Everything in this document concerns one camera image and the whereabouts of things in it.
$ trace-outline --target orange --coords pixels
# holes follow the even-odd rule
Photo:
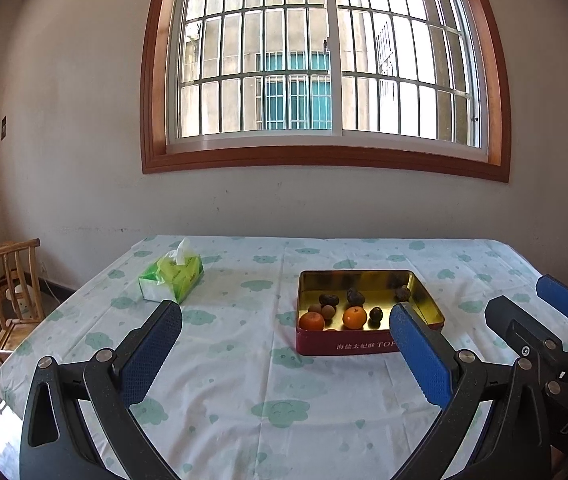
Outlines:
[[[299,328],[302,330],[323,330],[323,317],[317,312],[307,312],[299,318]]]
[[[360,306],[351,306],[350,308],[346,309],[344,312],[344,316],[342,316],[341,321],[344,323],[346,328],[350,328],[351,330],[359,330],[364,326],[366,322],[366,310],[364,310]]]

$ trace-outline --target blue textured pad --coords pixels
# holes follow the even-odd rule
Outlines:
[[[448,368],[409,314],[398,306],[391,310],[390,325],[391,336],[424,396],[443,410],[453,396],[453,380]]]
[[[538,296],[568,318],[568,287],[551,276],[542,276],[535,287]]]
[[[119,396],[125,407],[142,402],[181,332],[181,311],[173,304],[142,340],[120,373]]]

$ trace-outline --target tissue box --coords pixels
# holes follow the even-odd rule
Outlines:
[[[184,256],[180,249],[181,244],[177,251],[162,256],[139,276],[144,300],[181,303],[197,284],[204,273],[202,259],[192,251],[187,251],[189,255]]]

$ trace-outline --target silver bolt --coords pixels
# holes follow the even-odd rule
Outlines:
[[[475,354],[470,350],[460,350],[458,352],[459,360],[464,363],[472,363],[475,361]]]
[[[48,368],[52,364],[52,357],[47,355],[46,357],[42,357],[39,359],[37,366],[40,368]]]
[[[557,381],[549,381],[546,385],[548,387],[548,391],[551,392],[553,395],[558,395],[562,389]]]
[[[102,348],[99,352],[97,352],[97,361],[100,363],[105,363],[110,361],[113,357],[113,351],[110,348]]]
[[[518,359],[518,366],[522,369],[522,370],[530,370],[533,365],[531,364],[531,362],[526,359],[526,358],[522,358],[522,359]]]

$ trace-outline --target white tablecloth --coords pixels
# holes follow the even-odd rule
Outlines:
[[[20,416],[44,355],[87,360],[115,348],[157,306],[137,276],[181,237],[149,237],[80,288],[0,368],[0,396]],[[456,349],[512,364],[484,307],[505,295],[555,332],[568,320],[539,300],[539,273],[490,240],[191,237],[205,274],[183,302],[184,326],[144,401],[132,412],[184,479],[390,478],[439,408],[399,353],[309,358],[295,352],[299,273],[410,269],[440,306]],[[125,476],[90,405],[84,414],[104,462]],[[488,412],[476,420],[449,473],[464,466]]]

